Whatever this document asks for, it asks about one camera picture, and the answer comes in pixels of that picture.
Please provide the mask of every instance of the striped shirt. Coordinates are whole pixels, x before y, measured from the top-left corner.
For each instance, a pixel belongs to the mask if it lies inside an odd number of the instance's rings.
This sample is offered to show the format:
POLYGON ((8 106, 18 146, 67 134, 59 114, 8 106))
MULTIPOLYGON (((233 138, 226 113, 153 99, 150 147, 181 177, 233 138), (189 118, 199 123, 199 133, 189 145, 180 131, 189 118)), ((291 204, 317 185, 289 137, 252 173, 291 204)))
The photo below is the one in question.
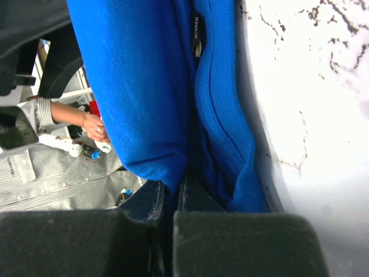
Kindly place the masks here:
MULTIPOLYGON (((35 99, 22 107, 35 131, 54 125, 50 101, 35 99)), ((135 192, 142 180, 122 166, 115 151, 98 161, 37 144, 0 159, 0 212, 113 207, 123 188, 135 192)))

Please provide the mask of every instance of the red object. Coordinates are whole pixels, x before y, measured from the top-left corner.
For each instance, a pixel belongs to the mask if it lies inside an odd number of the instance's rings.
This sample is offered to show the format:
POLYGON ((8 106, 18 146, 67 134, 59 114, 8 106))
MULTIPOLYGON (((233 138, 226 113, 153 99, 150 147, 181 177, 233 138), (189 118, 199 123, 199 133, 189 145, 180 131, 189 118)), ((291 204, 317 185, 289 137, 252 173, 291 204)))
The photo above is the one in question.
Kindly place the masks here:
POLYGON ((91 110, 92 114, 97 115, 98 117, 101 117, 100 112, 99 112, 99 108, 97 107, 96 101, 91 101, 90 102, 90 110, 91 110))

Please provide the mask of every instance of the white surface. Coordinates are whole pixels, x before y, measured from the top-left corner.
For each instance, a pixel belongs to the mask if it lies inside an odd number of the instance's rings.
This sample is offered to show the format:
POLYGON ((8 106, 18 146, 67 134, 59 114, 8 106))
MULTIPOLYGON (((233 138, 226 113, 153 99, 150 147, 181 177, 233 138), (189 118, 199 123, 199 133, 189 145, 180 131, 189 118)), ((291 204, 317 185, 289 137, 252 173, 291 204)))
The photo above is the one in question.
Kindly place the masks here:
POLYGON ((32 87, 25 85, 22 89, 22 93, 21 93, 21 99, 19 100, 20 103, 22 102, 26 102, 28 97, 32 97, 33 96, 33 91, 32 91, 32 87))
POLYGON ((39 134, 39 142, 53 148, 64 150, 65 152, 69 152, 69 154, 75 158, 82 152, 82 146, 74 144, 73 140, 70 138, 60 138, 52 134, 41 133, 39 134))
POLYGON ((54 101, 61 101, 64 99, 67 99, 68 101, 70 101, 71 98, 76 98, 78 96, 82 96, 82 95, 86 95, 87 97, 89 97, 89 101, 91 99, 90 94, 92 93, 91 88, 83 88, 83 89, 78 89, 76 91, 70 91, 70 92, 64 92, 62 97, 60 97, 59 99, 53 99, 54 101))
POLYGON ((37 95, 39 93, 42 74, 43 74, 43 70, 42 70, 40 58, 39 58, 39 55, 36 54, 35 65, 33 66, 33 71, 32 71, 32 76, 36 78, 35 84, 31 86, 33 95, 37 95))
POLYGON ((23 86, 19 85, 7 96, 0 96, 0 107, 16 106, 21 99, 22 90, 23 86))
POLYGON ((369 0, 238 0, 244 112, 271 209, 307 218, 332 276, 367 276, 369 0))
POLYGON ((70 139, 68 125, 66 123, 54 125, 53 128, 46 128, 46 132, 61 139, 70 139))

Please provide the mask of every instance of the clothing label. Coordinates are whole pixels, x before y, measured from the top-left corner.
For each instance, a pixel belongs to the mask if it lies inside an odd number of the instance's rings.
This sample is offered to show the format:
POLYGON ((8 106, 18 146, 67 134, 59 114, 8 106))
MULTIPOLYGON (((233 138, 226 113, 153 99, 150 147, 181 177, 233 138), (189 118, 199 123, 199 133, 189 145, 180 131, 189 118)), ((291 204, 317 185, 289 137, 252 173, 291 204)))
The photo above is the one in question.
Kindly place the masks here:
POLYGON ((205 47, 206 28, 204 18, 199 13, 192 15, 191 51, 200 58, 205 47))

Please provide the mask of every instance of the folded fabric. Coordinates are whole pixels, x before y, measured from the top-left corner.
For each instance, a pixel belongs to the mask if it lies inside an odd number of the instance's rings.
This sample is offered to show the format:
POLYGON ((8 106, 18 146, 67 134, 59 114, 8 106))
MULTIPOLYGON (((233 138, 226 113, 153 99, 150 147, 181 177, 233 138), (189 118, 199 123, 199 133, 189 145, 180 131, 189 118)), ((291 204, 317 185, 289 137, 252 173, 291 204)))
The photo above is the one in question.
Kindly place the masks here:
POLYGON ((190 161, 224 208, 265 211, 253 135, 236 93, 235 2, 68 5, 89 82, 125 167, 164 182, 174 200, 190 161), (190 51, 193 11, 206 25, 198 67, 190 51))

